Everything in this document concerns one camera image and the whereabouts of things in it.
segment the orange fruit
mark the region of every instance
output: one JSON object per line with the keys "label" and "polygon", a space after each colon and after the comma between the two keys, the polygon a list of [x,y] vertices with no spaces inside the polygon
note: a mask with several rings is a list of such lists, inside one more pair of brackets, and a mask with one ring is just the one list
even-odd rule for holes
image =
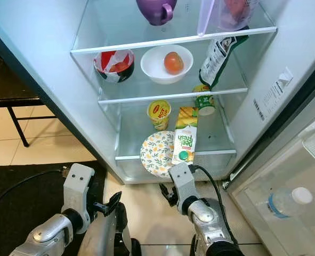
{"label": "orange fruit", "polygon": [[177,75],[183,70],[183,61],[176,52],[170,52],[164,58],[164,66],[169,74]]}

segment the black cable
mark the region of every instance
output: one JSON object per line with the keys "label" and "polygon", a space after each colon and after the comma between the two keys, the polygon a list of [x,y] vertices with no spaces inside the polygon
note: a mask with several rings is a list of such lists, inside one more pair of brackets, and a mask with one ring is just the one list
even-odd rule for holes
{"label": "black cable", "polygon": [[31,180],[31,179],[33,179],[33,178],[39,177],[39,176],[44,175],[44,174],[52,173],[52,172],[59,172],[59,173],[61,173],[62,171],[60,171],[60,170],[52,170],[52,171],[47,171],[47,172],[41,172],[41,173],[35,174],[35,175],[33,175],[33,176],[30,176],[30,177],[28,177],[28,178],[25,178],[24,180],[18,182],[18,183],[15,184],[14,186],[12,186],[12,187],[6,189],[6,190],[0,195],[0,201],[1,201],[1,199],[2,199],[5,195],[7,195],[7,194],[8,194],[10,191],[12,191],[14,188],[17,188],[18,186],[24,184],[25,182],[27,182],[27,181],[29,181],[29,180]]}
{"label": "black cable", "polygon": [[220,190],[219,190],[219,188],[217,187],[215,181],[213,180],[213,178],[212,178],[212,176],[209,174],[209,172],[207,172],[207,170],[206,170],[205,168],[203,168],[202,166],[200,166],[200,165],[194,165],[193,167],[195,168],[195,170],[196,170],[196,169],[202,170],[202,171],[207,175],[207,177],[209,178],[209,180],[211,181],[211,183],[212,183],[212,185],[213,185],[213,187],[214,187],[214,189],[215,189],[215,192],[216,192],[216,194],[217,194],[217,199],[218,199],[218,201],[219,201],[219,205],[220,205],[220,209],[221,209],[221,212],[222,212],[223,221],[224,221],[224,223],[225,223],[225,226],[226,226],[226,228],[227,228],[227,230],[228,230],[228,233],[230,234],[231,239],[232,239],[232,241],[234,242],[234,244],[238,244],[238,241],[237,241],[236,238],[234,237],[234,235],[233,235],[233,233],[232,233],[232,230],[231,230],[231,228],[230,228],[230,225],[228,224],[228,221],[227,221],[227,218],[226,218],[225,209],[224,209],[224,207],[223,207],[223,203],[222,203],[222,199],[221,199],[221,193],[220,193]]}

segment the paper plate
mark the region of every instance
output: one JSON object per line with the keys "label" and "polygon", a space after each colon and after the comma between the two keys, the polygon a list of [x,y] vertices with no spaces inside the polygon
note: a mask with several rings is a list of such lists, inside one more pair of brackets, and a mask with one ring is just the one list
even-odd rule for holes
{"label": "paper plate", "polygon": [[168,170],[173,166],[174,132],[156,132],[143,142],[141,162],[148,172],[160,177],[170,178]]}

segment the tomato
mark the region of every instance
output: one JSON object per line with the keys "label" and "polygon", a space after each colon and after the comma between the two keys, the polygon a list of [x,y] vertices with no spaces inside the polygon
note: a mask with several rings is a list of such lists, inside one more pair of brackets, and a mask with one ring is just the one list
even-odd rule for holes
{"label": "tomato", "polygon": [[112,65],[112,67],[110,68],[110,72],[121,72],[127,69],[128,67],[129,65],[122,61]]}
{"label": "tomato", "polygon": [[235,20],[240,20],[244,12],[248,11],[247,0],[225,0],[225,3]]}
{"label": "tomato", "polygon": [[183,61],[176,52],[170,52],[164,58],[164,66],[169,74],[177,75],[183,70]]}

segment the white bowl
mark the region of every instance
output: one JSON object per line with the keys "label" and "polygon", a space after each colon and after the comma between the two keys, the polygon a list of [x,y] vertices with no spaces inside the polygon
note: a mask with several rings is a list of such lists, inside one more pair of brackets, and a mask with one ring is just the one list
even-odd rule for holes
{"label": "white bowl", "polygon": [[[183,61],[183,70],[171,75],[164,67],[164,58],[170,52],[177,52]],[[169,44],[157,46],[147,51],[141,59],[141,68],[151,80],[158,84],[172,84],[181,80],[193,66],[193,55],[182,46]]]}

